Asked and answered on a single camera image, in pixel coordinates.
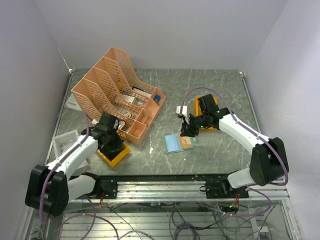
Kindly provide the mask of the wood pattern credit card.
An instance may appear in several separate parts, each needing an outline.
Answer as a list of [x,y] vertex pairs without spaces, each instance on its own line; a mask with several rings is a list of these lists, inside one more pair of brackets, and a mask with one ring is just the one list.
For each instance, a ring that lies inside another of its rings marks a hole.
[[180,145],[182,150],[187,150],[193,148],[193,139],[188,136],[180,136]]

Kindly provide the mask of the yellow bin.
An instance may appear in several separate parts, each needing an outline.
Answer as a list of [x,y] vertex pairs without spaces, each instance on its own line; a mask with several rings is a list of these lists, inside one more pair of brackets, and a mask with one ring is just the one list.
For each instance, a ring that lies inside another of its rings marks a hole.
[[108,158],[99,149],[96,152],[105,163],[107,163],[110,167],[114,168],[123,158],[125,158],[131,152],[130,148],[125,142],[123,143],[123,147],[124,149],[121,149],[116,153],[112,153],[110,155],[111,158]]
[[213,97],[212,94],[196,96],[193,108],[195,116],[201,121],[201,130],[218,130],[214,123],[214,116],[211,115],[220,110],[216,97]]

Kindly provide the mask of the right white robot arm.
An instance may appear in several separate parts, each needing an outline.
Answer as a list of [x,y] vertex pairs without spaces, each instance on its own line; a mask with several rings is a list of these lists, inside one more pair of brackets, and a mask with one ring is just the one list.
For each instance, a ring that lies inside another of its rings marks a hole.
[[196,137],[201,129],[220,130],[241,144],[251,156],[249,167],[230,173],[227,182],[220,186],[221,194],[233,197],[238,188],[244,186],[265,186],[275,184],[284,177],[283,185],[289,180],[289,165],[284,142],[259,133],[241,121],[228,107],[219,108],[211,94],[198,100],[200,115],[185,115],[180,109],[178,117],[183,120],[180,135]]

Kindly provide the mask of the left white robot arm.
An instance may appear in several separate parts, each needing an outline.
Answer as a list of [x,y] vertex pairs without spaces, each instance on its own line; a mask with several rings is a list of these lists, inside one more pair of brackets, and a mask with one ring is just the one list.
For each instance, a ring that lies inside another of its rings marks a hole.
[[125,154],[126,145],[117,131],[120,120],[103,113],[98,123],[87,126],[71,147],[47,165],[36,165],[29,177],[25,204],[38,210],[41,222],[45,215],[57,217],[68,203],[83,195],[98,198],[103,192],[101,177],[83,172],[73,178],[77,168],[94,153],[112,163]]

